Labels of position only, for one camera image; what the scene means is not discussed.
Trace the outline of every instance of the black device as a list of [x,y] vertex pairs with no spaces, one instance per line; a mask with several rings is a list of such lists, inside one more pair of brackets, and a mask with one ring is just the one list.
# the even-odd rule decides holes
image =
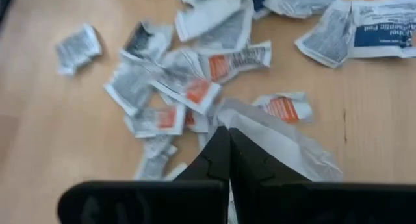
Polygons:
[[58,216],[62,224],[227,223],[229,180],[239,224],[415,222],[415,186],[311,182],[225,127],[173,182],[76,185]]
[[0,24],[9,8],[12,0],[0,0]]

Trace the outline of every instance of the orange label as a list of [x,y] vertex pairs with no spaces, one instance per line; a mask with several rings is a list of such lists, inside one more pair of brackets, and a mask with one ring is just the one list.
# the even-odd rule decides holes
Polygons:
[[194,79],[187,89],[187,99],[194,103],[201,103],[207,95],[211,83],[205,79]]
[[225,56],[215,55],[209,58],[209,69],[211,70],[211,80],[214,82],[228,75],[229,68]]
[[273,116],[279,117],[287,123],[299,121],[292,100],[286,97],[279,97],[271,100],[269,104],[265,106],[265,111]]
[[185,117],[185,124],[186,125],[194,125],[195,124],[195,119],[194,119],[194,116],[192,115],[192,111],[187,112],[187,116]]
[[170,108],[159,112],[159,121],[157,127],[160,129],[171,128],[175,125],[176,108]]

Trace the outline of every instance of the pile of wrappers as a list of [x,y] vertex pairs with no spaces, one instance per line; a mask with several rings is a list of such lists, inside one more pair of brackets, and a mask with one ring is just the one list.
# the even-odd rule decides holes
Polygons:
[[[187,167],[181,163],[163,177],[167,161],[177,151],[171,142],[182,135],[184,128],[198,134],[202,150],[217,126],[245,123],[250,123],[246,127],[258,124],[259,135],[277,132],[262,138],[253,134],[252,140],[302,175],[311,180],[342,179],[332,156],[286,124],[312,122],[313,111],[304,92],[263,95],[251,106],[234,99],[215,104],[222,85],[239,73],[270,69],[272,42],[251,44],[253,20],[271,12],[298,19],[323,13],[318,25],[295,44],[303,54],[331,68],[339,67],[347,58],[416,56],[412,44],[416,0],[182,1],[190,6],[177,13],[175,29],[181,42],[193,40],[192,45],[168,51],[174,27],[140,22],[120,50],[118,68],[104,85],[123,108],[127,128],[143,141],[145,153],[135,175],[137,180],[173,180]],[[101,46],[94,28],[84,25],[59,44],[57,51],[59,72],[75,75],[101,54]],[[166,108],[148,106],[155,92],[166,102]],[[264,146],[268,143],[264,139],[268,138],[290,147],[276,154],[275,149]],[[298,151],[282,156],[290,149]],[[310,158],[297,164],[290,156],[300,157],[299,161]]]

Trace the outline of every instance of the wooden table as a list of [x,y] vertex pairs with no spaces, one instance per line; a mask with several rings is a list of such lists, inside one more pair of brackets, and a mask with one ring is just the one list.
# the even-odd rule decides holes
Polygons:
[[[179,0],[14,1],[0,34],[0,223],[56,223],[57,199],[72,184],[132,178],[141,143],[102,86],[135,24],[173,23],[178,8]],[[315,122],[298,128],[335,155],[346,180],[416,182],[415,60],[325,68],[293,43],[318,19],[272,15],[253,23],[253,42],[272,39],[272,68],[240,75],[223,96],[250,103],[304,90]],[[104,55],[82,75],[61,77],[54,45],[84,22],[98,30]],[[156,97],[152,105],[160,104]],[[192,162],[197,144],[189,131],[178,137],[168,167]]]

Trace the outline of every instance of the white packaging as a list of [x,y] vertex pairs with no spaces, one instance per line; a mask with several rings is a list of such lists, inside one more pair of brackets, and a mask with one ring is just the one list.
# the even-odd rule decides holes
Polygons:
[[241,7],[241,0],[207,0],[185,12],[179,11],[175,19],[181,42],[186,42],[215,28]]
[[151,98],[146,63],[148,62],[143,61],[142,65],[121,63],[110,82],[104,85],[104,89],[129,116],[140,113]]
[[136,138],[181,135],[185,123],[185,110],[182,103],[159,110],[145,108],[136,117],[124,116],[124,121]]
[[238,52],[200,55],[202,71],[208,80],[223,84],[240,72],[268,69],[272,60],[272,42],[250,45]]
[[252,105],[287,123],[313,122],[313,111],[304,92],[262,95]]
[[416,56],[416,0],[353,1],[350,58]]
[[348,47],[354,34],[350,17],[351,2],[336,1],[328,7],[317,26],[295,41],[306,56],[338,68],[348,58]]
[[93,26],[84,24],[82,29],[56,46],[61,75],[74,76],[78,70],[102,54],[101,45]]
[[221,91],[219,84],[181,72],[180,69],[159,68],[149,83],[167,96],[203,115]]
[[188,165],[184,162],[181,162],[179,165],[177,165],[167,176],[164,177],[163,180],[165,181],[173,181],[178,177],[184,170],[186,170]]
[[166,151],[154,158],[142,157],[134,180],[162,180],[163,171],[169,158],[177,152],[177,148],[171,145]]
[[125,60],[134,56],[158,61],[170,48],[173,33],[174,28],[171,25],[153,25],[150,21],[140,22],[120,51],[120,58]]
[[[167,105],[172,105],[176,101],[167,96],[166,94],[159,92],[162,97],[162,100]],[[185,126],[196,133],[208,132],[209,123],[208,118],[198,112],[193,110],[187,110],[187,115],[185,117]]]
[[170,135],[144,138],[144,154],[148,158],[155,158],[170,147],[173,139],[174,137]]
[[240,51],[250,40],[253,14],[253,1],[244,0],[239,11],[198,38],[195,50],[198,53],[216,53],[226,49]]
[[305,19],[323,13],[334,1],[338,0],[265,0],[263,4],[277,14]]
[[343,179],[332,155],[316,141],[254,106],[225,99],[218,106],[214,121],[228,129],[239,129],[267,153],[313,182]]

